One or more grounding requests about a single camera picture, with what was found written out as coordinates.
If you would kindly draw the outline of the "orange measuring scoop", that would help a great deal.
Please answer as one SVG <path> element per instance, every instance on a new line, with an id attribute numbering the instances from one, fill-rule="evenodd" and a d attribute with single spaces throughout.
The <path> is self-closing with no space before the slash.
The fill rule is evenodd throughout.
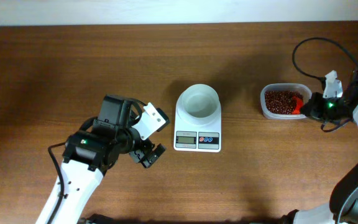
<path id="1" fill-rule="evenodd" d="M 295 102 L 295 107 L 291 113 L 294 115 L 301 114 L 300 109 L 304 105 L 303 100 L 297 96 L 293 96 L 292 101 Z"/>

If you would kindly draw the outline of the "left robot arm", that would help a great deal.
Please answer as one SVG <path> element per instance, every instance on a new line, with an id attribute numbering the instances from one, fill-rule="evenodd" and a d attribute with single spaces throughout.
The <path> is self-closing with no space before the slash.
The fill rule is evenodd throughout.
<path id="1" fill-rule="evenodd" d="M 62 162 L 52 153 L 54 146 L 48 147 L 58 177 L 37 223 L 77 223 L 121 154 L 130 155 L 146 169 L 151 167 L 166 148 L 149 137 L 169 122 L 163 110 L 151 103 L 106 95 L 99 115 L 87 119 L 61 144 L 65 148 Z"/>

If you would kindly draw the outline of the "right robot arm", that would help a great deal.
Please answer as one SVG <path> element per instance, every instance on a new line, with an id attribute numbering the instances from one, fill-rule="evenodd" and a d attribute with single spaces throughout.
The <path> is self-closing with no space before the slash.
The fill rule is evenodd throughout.
<path id="1" fill-rule="evenodd" d="M 358 128 L 358 69 L 341 97 L 326 98 L 314 93 L 303 111 L 324 122 L 344 118 Z M 336 184 L 328 203 L 310 210 L 293 210 L 279 223 L 358 223 L 358 163 Z"/>

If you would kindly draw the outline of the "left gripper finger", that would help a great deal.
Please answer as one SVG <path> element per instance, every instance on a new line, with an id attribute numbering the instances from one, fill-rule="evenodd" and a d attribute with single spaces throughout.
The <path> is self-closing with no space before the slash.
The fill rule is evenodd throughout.
<path id="1" fill-rule="evenodd" d="M 129 153 L 136 164 L 142 164 L 144 167 L 150 167 L 150 162 L 142 150 L 136 150 Z"/>
<path id="2" fill-rule="evenodd" d="M 159 144 L 154 150 L 151 150 L 148 154 L 145 155 L 142 165 L 145 169 L 150 168 L 166 151 L 166 147 L 162 144 Z"/>

